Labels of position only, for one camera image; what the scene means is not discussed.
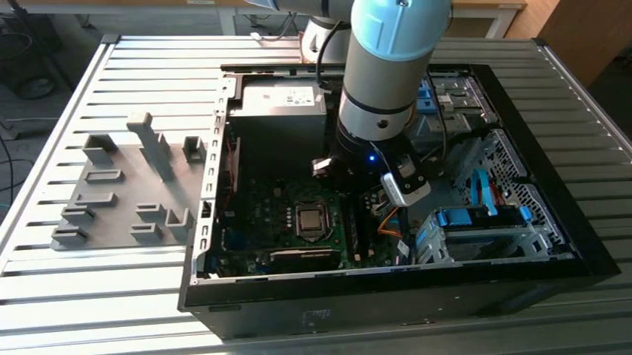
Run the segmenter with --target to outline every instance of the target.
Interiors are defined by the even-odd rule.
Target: metal bracket
[[[102,44],[118,44],[119,41],[120,41],[120,35],[116,35],[114,33],[104,34],[100,39]]]

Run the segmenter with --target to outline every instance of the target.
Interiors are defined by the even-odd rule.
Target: cable
[[[255,41],[277,42],[279,39],[282,39],[286,36],[287,29],[290,28],[290,25],[292,25],[296,18],[297,18],[297,13],[290,13],[290,17],[283,22],[283,31],[281,32],[281,34],[277,37],[265,38],[257,32],[253,32],[250,34],[250,36],[255,39]]]
[[[253,19],[250,18],[250,16],[253,16],[257,20],[265,20],[265,18],[258,18],[258,17],[254,16],[254,15],[242,15],[242,16],[250,21],[251,27],[261,27],[261,24],[258,24],[258,23],[255,22],[255,20],[253,20]]]
[[[451,29],[453,22],[455,22],[455,3],[451,3],[451,21],[448,23],[448,28],[445,30]]]
[[[11,190],[11,198],[10,198],[10,204],[14,203],[14,188],[16,187],[15,186],[15,176],[14,176],[14,159],[11,158],[11,154],[10,154],[10,149],[7,148],[7,143],[4,141],[4,138],[2,137],[0,135],[0,143],[2,143],[2,147],[4,148],[4,152],[7,154],[7,159],[8,159],[8,163],[10,163],[10,173],[11,173],[11,186],[7,188]]]
[[[31,163],[31,165],[36,165],[36,162],[32,161],[31,159],[12,159],[11,161],[15,162],[15,163],[18,161],[28,161]],[[10,162],[8,160],[3,160],[3,161],[0,161],[0,164],[7,164],[8,162]]]
[[[270,31],[270,35],[274,35],[277,32],[279,32],[279,31],[283,29],[283,27],[286,26],[287,21],[290,20],[292,14],[293,14],[293,13],[287,13],[286,19],[285,19],[283,22],[281,23],[281,26],[277,28],[277,30]]]
[[[464,132],[464,133],[457,133],[455,134],[449,139],[448,139],[448,152],[451,152],[452,148],[457,145],[465,142],[468,139],[473,138],[484,138],[487,135],[492,132],[492,129],[499,129],[501,128],[497,124],[487,124],[485,126],[480,128],[475,128],[471,132]],[[420,159],[420,161],[426,161],[430,157],[433,157],[437,152],[440,151],[441,147],[444,144],[440,144],[432,150],[426,155],[424,155],[424,158]]]
[[[492,192],[495,193],[495,196],[496,196],[497,204],[499,205],[505,205],[505,198],[503,198],[501,190],[499,189],[499,187],[496,186],[495,183],[491,183],[491,188],[492,188]]]
[[[225,206],[222,208],[222,213],[218,214],[218,218],[225,214],[226,209],[229,208],[230,199],[233,197],[233,185],[235,184],[235,177],[233,175],[233,147],[230,146],[229,139],[226,139],[226,148],[229,149],[229,176],[230,176],[230,191],[229,196],[226,197]]]
[[[294,31],[297,31],[297,36],[301,34],[301,31],[298,30],[298,26],[297,26],[297,16],[294,16],[293,18],[293,27],[294,27]]]
[[[388,229],[384,229],[384,227],[386,226],[386,223],[388,221],[392,219],[393,215],[396,214],[397,210],[400,209],[400,207],[396,207],[390,213],[388,214],[386,218],[382,220],[382,223],[380,224],[380,227],[377,227],[377,233],[380,234],[388,234],[388,235],[392,235],[394,237],[402,237],[401,233],[398,233],[397,231],[389,231]]]
[[[82,28],[90,28],[92,26],[92,24],[90,23],[90,14],[86,15],[86,18],[82,19],[82,15],[75,15],[75,17],[78,18],[78,20],[80,21],[79,23],[79,26]]]
[[[336,26],[332,29],[332,32],[329,33],[328,37],[325,38],[324,45],[320,48],[318,52],[318,59],[316,60],[316,82],[318,83],[318,86],[322,88],[325,82],[324,78],[320,74],[321,67],[324,65],[324,57],[325,57],[325,50],[328,49],[329,42],[332,42],[332,39],[334,38],[336,33],[338,32],[340,25],[342,24],[342,21],[336,22]]]
[[[428,84],[430,86],[430,97],[433,98],[434,106],[437,107],[437,117],[438,121],[441,122],[441,134],[444,135],[444,150],[441,152],[441,161],[445,161],[445,157],[448,155],[448,127],[445,126],[445,117],[444,117],[444,110],[441,109],[441,105],[438,104],[438,97],[437,97],[437,88],[434,87],[433,77],[430,75],[430,71],[426,72],[428,76]]]
[[[19,162],[19,161],[28,161],[32,165],[36,165],[35,162],[30,159],[12,159],[11,160],[14,163]],[[8,160],[3,160],[0,161],[0,165],[2,164],[7,164],[10,161]],[[27,178],[24,178],[22,181],[18,181],[16,183],[14,183],[11,186],[7,186],[7,187],[2,187],[0,188],[0,192],[3,191],[7,191],[8,189],[15,189],[16,187],[19,187],[24,182],[27,181]]]

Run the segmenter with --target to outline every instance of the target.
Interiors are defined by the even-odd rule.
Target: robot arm
[[[269,9],[350,21],[354,0],[246,0]]]
[[[350,19],[352,37],[340,107],[344,146],[377,152],[389,173],[385,190],[397,206],[429,193],[421,162],[402,132],[414,115],[418,87],[449,22],[451,0],[247,0],[275,10]]]

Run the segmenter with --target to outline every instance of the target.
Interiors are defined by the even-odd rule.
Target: black cable
[[[0,161],[0,165],[7,164],[7,163],[16,163],[18,161],[28,161],[32,165],[36,165],[35,161],[32,161],[31,159],[3,160],[3,161]],[[11,186],[2,187],[2,188],[0,188],[0,192],[7,191],[8,189],[15,189],[15,188],[19,187],[26,181],[27,181],[27,178],[24,178],[24,180],[19,181],[19,182],[16,182],[16,183],[11,183]]]
[[[261,24],[258,24],[258,23],[255,22],[255,20],[253,20],[253,19],[250,18],[250,15],[242,15],[242,16],[250,21],[250,23],[251,23],[251,26],[250,26],[250,27],[261,27]]]
[[[278,31],[283,30],[283,28],[286,28],[286,23],[290,20],[292,15],[293,15],[293,13],[287,13],[286,19],[281,23],[281,26],[278,27],[278,29],[274,30],[274,31],[270,31],[270,36],[274,35]]]
[[[14,163],[19,162],[19,161],[28,161],[31,163],[31,165],[36,165],[36,162],[32,161],[31,159],[12,159],[11,160]],[[0,161],[0,165],[2,164],[7,164],[10,162],[10,160],[3,160]]]
[[[453,22],[455,22],[455,4],[451,2],[451,21],[448,23],[448,28],[445,30],[451,29]]]
[[[283,31],[281,32],[281,34],[274,38],[261,38],[258,39],[258,41],[277,42],[281,38],[283,38],[286,36],[287,29],[290,28],[290,25],[296,18],[297,18],[297,13],[290,13],[290,17],[285,21]]]
[[[426,76],[428,85],[430,86],[430,97],[433,98],[434,107],[437,107],[437,117],[438,121],[441,122],[441,134],[444,136],[444,152],[441,153],[441,161],[445,161],[445,157],[448,155],[448,127],[445,126],[444,110],[441,109],[441,105],[438,104],[438,97],[436,92],[437,88],[434,87],[433,76],[430,75],[430,71],[426,72]]]
[[[325,50],[328,49],[329,42],[332,42],[332,39],[334,38],[336,33],[338,32],[340,25],[342,24],[342,21],[336,22],[336,26],[332,29],[332,32],[329,33],[328,37],[325,38],[324,45],[320,48],[318,52],[318,59],[316,60],[316,82],[318,83],[318,86],[322,88],[324,87],[324,77],[320,74],[321,67],[324,65],[324,57],[325,57]]]
[[[6,190],[11,190],[11,199],[10,199],[10,205],[14,204],[14,188],[15,188],[15,176],[14,176],[14,159],[11,158],[11,154],[10,154],[10,149],[7,148],[7,143],[4,141],[4,138],[2,137],[0,135],[0,143],[2,143],[2,147],[4,148],[4,152],[7,154],[7,162],[10,163],[10,171],[11,171],[11,186],[0,191],[6,191]]]
[[[448,152],[452,151],[452,148],[465,142],[468,139],[473,138],[485,138],[487,135],[492,132],[492,129],[500,129],[501,126],[499,124],[487,124],[480,128],[475,128],[471,132],[457,133],[448,139]],[[428,152],[426,155],[420,159],[420,161],[426,161],[430,157],[433,157],[440,149],[442,148],[444,144],[440,144]]]
[[[297,31],[297,36],[300,35],[301,31],[298,30],[298,26],[297,26],[297,16],[294,16],[293,18],[293,27],[294,27],[294,31]]]
[[[78,17],[78,19],[79,19],[79,21],[80,21],[79,26],[80,26],[82,28],[91,28],[92,24],[90,23],[90,14],[86,15],[86,18],[84,18],[84,19],[82,19],[82,17],[80,17],[82,15],[75,15],[75,16]]]
[[[18,0],[7,0],[7,2],[10,3],[11,10],[14,11],[15,16],[18,17],[18,20],[22,23],[26,34],[28,37],[31,37],[38,50],[44,55],[44,58],[47,59],[47,62],[51,65],[51,68],[55,70],[55,74],[58,74],[59,78],[62,79],[62,82],[68,87],[70,91],[75,91],[75,84],[71,81],[66,70],[62,68],[58,59],[52,55],[48,46],[43,42],[40,35],[35,30],[35,27],[32,26],[31,20],[28,19],[28,11],[20,6]]]

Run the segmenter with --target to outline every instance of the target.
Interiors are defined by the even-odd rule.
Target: floor
[[[94,51],[104,33],[123,33],[138,36],[190,36],[221,35],[219,18],[217,16],[142,16],[142,15],[98,15],[91,16],[88,28],[82,28],[72,15],[52,16],[55,28],[64,41],[63,50],[56,57],[63,63],[74,82],[79,82]],[[285,16],[271,16],[262,21],[265,27],[253,28],[247,18],[237,19],[239,35],[257,31],[269,34],[282,25]],[[305,28],[308,19],[297,18],[297,27]],[[632,135],[632,67],[624,67],[622,61],[614,62],[589,88],[596,100],[614,117],[628,135]],[[28,132],[18,141],[8,141],[7,146],[12,159],[22,159],[14,164],[14,182],[22,182],[28,176],[31,162],[35,161],[46,144],[47,134],[55,125],[55,118],[62,115],[70,99],[70,91],[58,88],[54,95],[36,101],[20,101],[14,94],[0,86],[0,117],[4,117],[20,130]],[[10,164],[4,162],[4,152],[0,153],[0,186],[10,186]],[[7,207],[11,204],[10,189],[0,187],[0,222],[4,219]]]

